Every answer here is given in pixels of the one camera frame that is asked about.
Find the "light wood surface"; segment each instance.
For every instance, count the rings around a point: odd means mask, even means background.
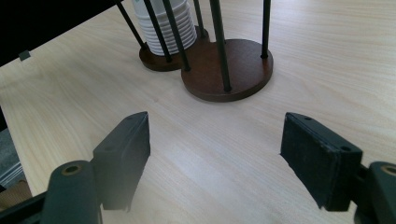
[[[226,38],[261,42],[262,1],[220,2]],[[319,210],[279,156],[284,116],[322,122],[364,150],[364,165],[396,162],[395,11],[393,0],[273,1],[272,79],[219,104],[191,96],[180,71],[146,69],[113,7],[2,66],[0,104],[34,195],[57,166],[90,160],[124,117],[148,111],[151,156],[132,211],[105,211],[105,223],[353,223],[353,204]]]

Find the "white paper cup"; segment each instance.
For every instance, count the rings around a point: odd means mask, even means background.
[[[144,37],[152,53],[163,56],[163,48],[161,47],[158,36],[154,30],[154,26],[149,17],[146,5],[143,0],[132,0],[134,4],[134,12],[139,19],[139,25],[143,31]],[[170,0],[175,20],[177,22],[177,29],[180,34],[184,49],[190,47],[196,39],[194,24],[191,18],[190,4],[187,0]],[[160,29],[163,34],[166,46],[171,54],[178,53],[177,44],[172,32],[172,27],[163,7],[163,1],[151,1],[154,12],[156,14]]]

